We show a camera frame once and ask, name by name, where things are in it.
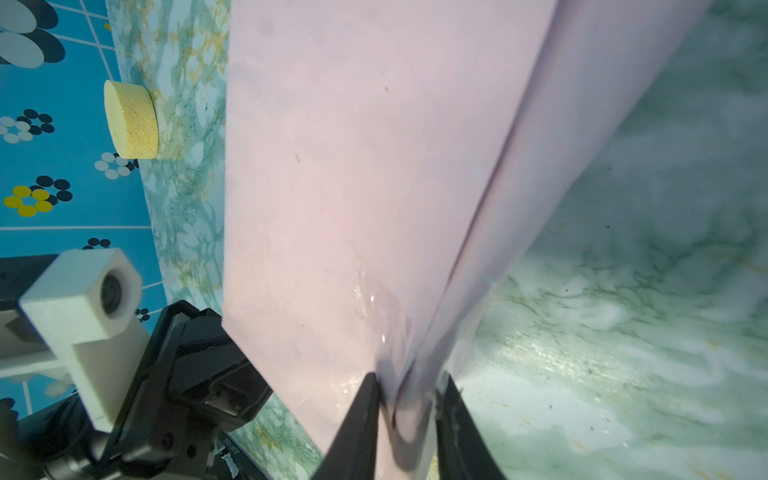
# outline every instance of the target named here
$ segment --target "green marble surface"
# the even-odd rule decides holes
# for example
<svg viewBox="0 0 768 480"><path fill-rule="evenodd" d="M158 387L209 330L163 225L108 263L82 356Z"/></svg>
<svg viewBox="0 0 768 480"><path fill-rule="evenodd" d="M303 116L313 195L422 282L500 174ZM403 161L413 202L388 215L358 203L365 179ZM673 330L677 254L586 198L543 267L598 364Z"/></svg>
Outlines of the green marble surface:
<svg viewBox="0 0 768 480"><path fill-rule="evenodd" d="M167 298L220 310L229 2L108 7ZM718 1L498 285L458 384L508 478L768 475L766 60L768 3ZM321 459L276 397L237 438Z"/></svg>

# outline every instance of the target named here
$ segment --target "camera lens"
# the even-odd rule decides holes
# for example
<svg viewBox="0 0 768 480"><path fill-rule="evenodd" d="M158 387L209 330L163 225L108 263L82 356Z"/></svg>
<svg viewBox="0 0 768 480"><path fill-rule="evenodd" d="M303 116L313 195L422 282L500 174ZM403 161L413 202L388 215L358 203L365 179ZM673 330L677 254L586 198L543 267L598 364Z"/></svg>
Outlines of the camera lens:
<svg viewBox="0 0 768 480"><path fill-rule="evenodd" d="M107 315L111 315L120 306L123 299L123 287L120 280L114 275L108 274L101 282L101 308Z"/></svg>

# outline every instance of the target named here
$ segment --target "yellow sponge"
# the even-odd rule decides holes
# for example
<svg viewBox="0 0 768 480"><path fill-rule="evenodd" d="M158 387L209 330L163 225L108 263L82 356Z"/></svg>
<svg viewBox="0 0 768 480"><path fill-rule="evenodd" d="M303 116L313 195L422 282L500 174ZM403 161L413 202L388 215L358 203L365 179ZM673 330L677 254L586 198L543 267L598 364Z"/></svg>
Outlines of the yellow sponge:
<svg viewBox="0 0 768 480"><path fill-rule="evenodd" d="M104 108L112 143L121 157L142 160L157 156L160 135L152 98L146 88L107 80Z"/></svg>

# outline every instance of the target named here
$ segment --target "white grout line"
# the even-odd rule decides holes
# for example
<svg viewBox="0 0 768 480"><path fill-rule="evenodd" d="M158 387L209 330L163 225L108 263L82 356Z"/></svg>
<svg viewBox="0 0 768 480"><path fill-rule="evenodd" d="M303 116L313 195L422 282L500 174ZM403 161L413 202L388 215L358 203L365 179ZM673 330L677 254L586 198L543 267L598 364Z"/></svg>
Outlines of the white grout line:
<svg viewBox="0 0 768 480"><path fill-rule="evenodd" d="M149 225L113 225L113 226L85 226L85 225L74 225L74 226L67 226L67 227L59 227L59 226L52 226L52 227L0 227L0 232L2 231L22 231L22 230L151 230L152 227Z"/></svg>
<svg viewBox="0 0 768 480"><path fill-rule="evenodd" d="M63 5L58 5L58 4L50 3L50 2L48 2L48 4L51 7L53 7L53 8L60 8L61 10L69 10L70 12L81 13L83 15L90 15L91 17L101 18L102 20L109 20L109 18L107 18L107 17L105 17L103 15L99 15L99 14L95 14L95 13L90 13L90 12L84 12L82 10L77 10L76 8L65 7Z"/></svg>
<svg viewBox="0 0 768 480"><path fill-rule="evenodd" d="M101 55L101 60L104 62L104 67L107 69L107 76L110 80L113 81L114 78L112 77L112 71L109 69L109 64L107 63L107 57L104 56L104 50L102 50L101 44L98 42L96 29L94 28L93 22L91 22L91 17L88 16L88 9L85 8L85 2L83 2L83 0L80 0L80 6L83 8L83 12L86 13L85 20L88 21L88 26L91 27L91 34L94 36L94 42L96 42L98 54Z"/></svg>
<svg viewBox="0 0 768 480"><path fill-rule="evenodd" d="M158 286L158 285L162 285L162 284L163 284L162 281L155 282L155 283L150 283L149 285L144 285L143 287L141 287L141 289L142 290L146 290L147 288L152 288L153 286Z"/></svg>
<svg viewBox="0 0 768 480"><path fill-rule="evenodd" d="M27 415L32 414L32 399L29 398L29 386L27 382L22 382L22 388L24 389L24 400L27 402Z"/></svg>
<svg viewBox="0 0 768 480"><path fill-rule="evenodd" d="M114 51L114 47L108 47L107 45L96 45L92 41L81 40L80 38L65 37L63 35L59 35L59 34L55 34L55 33L53 34L53 36L55 36L56 38L59 38L61 40L73 41L75 43L82 43L83 45L90 45L91 47L96 47L96 48L101 47L101 48L106 48L107 50Z"/></svg>

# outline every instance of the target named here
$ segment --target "blue tile wall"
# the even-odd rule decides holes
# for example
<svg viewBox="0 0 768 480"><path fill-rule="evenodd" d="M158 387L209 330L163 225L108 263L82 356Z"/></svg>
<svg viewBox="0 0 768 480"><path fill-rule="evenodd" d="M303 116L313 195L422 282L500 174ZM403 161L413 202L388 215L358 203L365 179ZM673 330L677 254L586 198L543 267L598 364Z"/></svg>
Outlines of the blue tile wall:
<svg viewBox="0 0 768 480"><path fill-rule="evenodd" d="M141 164L117 156L104 115L104 81L120 80L106 5L23 5L31 31L24 15L0 19L0 256L121 248L144 285L137 321L151 331L166 299ZM54 383L0 379L0 398L24 417L28 402L36 412L71 393Z"/></svg>

